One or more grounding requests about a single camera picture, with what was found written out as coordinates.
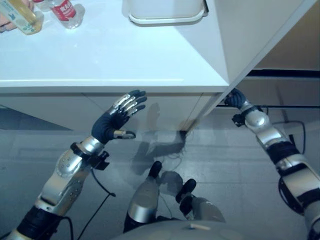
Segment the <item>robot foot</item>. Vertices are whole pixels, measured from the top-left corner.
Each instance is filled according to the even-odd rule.
[[[179,204],[182,200],[182,196],[187,193],[192,193],[192,191],[195,189],[197,185],[196,180],[190,178],[186,183],[183,185],[181,190],[178,192],[178,194],[175,196],[176,202]]]
[[[151,166],[151,169],[149,171],[149,176],[156,179],[160,173],[161,168],[162,168],[162,163],[160,161],[155,161],[154,164]]]

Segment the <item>white cabinet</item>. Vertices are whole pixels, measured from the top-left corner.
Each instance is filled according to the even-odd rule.
[[[78,0],[74,30],[0,36],[0,105],[86,131],[122,93],[149,93],[135,129],[188,129],[214,108],[316,0],[207,0],[195,24],[140,27],[126,1]]]
[[[29,93],[0,95],[0,104],[48,122],[82,132],[122,94],[119,93]],[[132,131],[187,130],[205,101],[196,93],[150,93],[146,109],[125,127]]]

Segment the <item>red bottle label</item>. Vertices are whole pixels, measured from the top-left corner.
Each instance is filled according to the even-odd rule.
[[[73,18],[76,15],[76,10],[69,0],[64,0],[59,6],[52,7],[51,10],[61,21],[68,21],[68,18]]]

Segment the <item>cabinet door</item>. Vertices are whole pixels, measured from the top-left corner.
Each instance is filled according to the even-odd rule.
[[[90,131],[103,112],[81,93],[2,94],[0,105],[83,132]]]
[[[123,93],[3,94],[0,105],[82,132]],[[191,113],[199,108],[200,93],[151,93],[146,109],[130,119],[132,131],[186,130]]]
[[[85,94],[101,110],[106,110],[120,94]],[[150,93],[147,95],[146,109],[140,111],[125,125],[133,131],[185,130],[189,116],[201,93]]]

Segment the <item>robot leg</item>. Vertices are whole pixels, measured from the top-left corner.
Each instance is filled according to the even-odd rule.
[[[196,197],[191,192],[197,182],[189,179],[176,195],[175,200],[180,204],[180,211],[188,220],[204,220],[225,222],[221,211],[210,201],[203,197]]]
[[[156,183],[156,178],[161,168],[161,162],[156,161],[152,165],[148,177],[135,191],[125,218],[124,233],[156,220],[159,198],[159,186]]]

